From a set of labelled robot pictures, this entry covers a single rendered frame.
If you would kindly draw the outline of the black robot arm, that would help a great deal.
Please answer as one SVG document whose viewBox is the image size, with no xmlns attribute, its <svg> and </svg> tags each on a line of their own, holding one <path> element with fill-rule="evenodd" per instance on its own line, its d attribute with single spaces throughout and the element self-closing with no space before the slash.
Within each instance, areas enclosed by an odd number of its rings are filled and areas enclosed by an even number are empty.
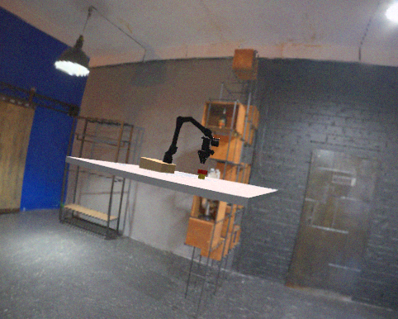
<svg viewBox="0 0 398 319">
<path fill-rule="evenodd" d="M 200 124 L 197 120 L 195 120 L 192 117 L 177 117 L 176 119 L 176 128 L 175 128 L 175 132 L 173 135 L 173 141 L 172 144 L 170 145 L 168 151 L 165 152 L 165 155 L 163 157 L 163 161 L 164 163 L 167 164 L 171 164 L 172 163 L 172 155 L 174 155 L 177 152 L 177 140 L 178 140 L 178 134 L 180 131 L 180 128 L 182 126 L 182 124 L 186 121 L 190 121 L 192 124 L 194 124 L 197 128 L 199 128 L 202 133 L 207 136 L 207 137 L 202 137 L 203 139 L 203 143 L 205 145 L 210 145 L 210 141 L 211 141 L 211 145 L 212 146 L 219 146 L 219 139 L 213 138 L 212 134 L 211 134 L 211 130 L 209 130 L 208 128 L 204 127 L 202 124 Z M 210 139 L 208 139 L 208 137 Z M 208 152 L 209 154 L 213 155 L 215 152 L 214 150 L 209 149 L 209 146 L 206 149 L 206 152 Z"/>
</svg>

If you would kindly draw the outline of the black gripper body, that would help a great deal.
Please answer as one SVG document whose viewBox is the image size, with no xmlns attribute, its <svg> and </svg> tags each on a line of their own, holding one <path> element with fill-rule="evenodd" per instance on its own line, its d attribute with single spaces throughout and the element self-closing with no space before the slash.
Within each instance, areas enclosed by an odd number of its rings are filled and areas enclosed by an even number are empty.
<svg viewBox="0 0 398 319">
<path fill-rule="evenodd" d="M 207 149 L 208 146 L 209 145 L 202 144 L 202 148 L 201 148 L 201 150 L 198 151 L 198 154 L 210 156 L 211 154 L 206 152 L 206 149 Z"/>
</svg>

